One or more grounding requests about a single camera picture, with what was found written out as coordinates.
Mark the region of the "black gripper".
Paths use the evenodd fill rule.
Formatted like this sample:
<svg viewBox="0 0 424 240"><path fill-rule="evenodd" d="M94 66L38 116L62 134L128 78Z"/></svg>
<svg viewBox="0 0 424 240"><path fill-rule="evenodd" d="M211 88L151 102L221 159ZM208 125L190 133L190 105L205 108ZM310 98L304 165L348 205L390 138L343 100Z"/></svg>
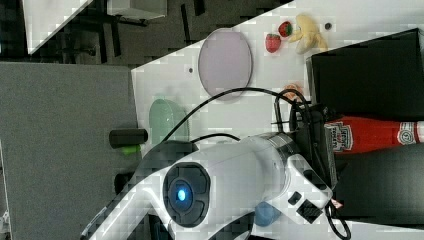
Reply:
<svg viewBox="0 0 424 240"><path fill-rule="evenodd" d="M311 105L308 109L297 105L290 109L289 129L309 165L333 189L338 177L331 131L325 127L330 116L331 111L322 104Z"/></svg>

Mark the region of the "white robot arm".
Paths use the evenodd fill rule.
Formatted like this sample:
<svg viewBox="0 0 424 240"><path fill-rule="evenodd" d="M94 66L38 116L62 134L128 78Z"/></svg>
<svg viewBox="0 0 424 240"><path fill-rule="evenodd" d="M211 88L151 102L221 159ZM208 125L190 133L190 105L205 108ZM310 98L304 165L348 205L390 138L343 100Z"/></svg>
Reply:
<svg viewBox="0 0 424 240"><path fill-rule="evenodd" d="M173 240L234 240L265 226L260 208L312 224L332 197L330 181L302 156L293 134L265 133L203 150L155 146L81 240L128 240L150 210Z"/></svg>

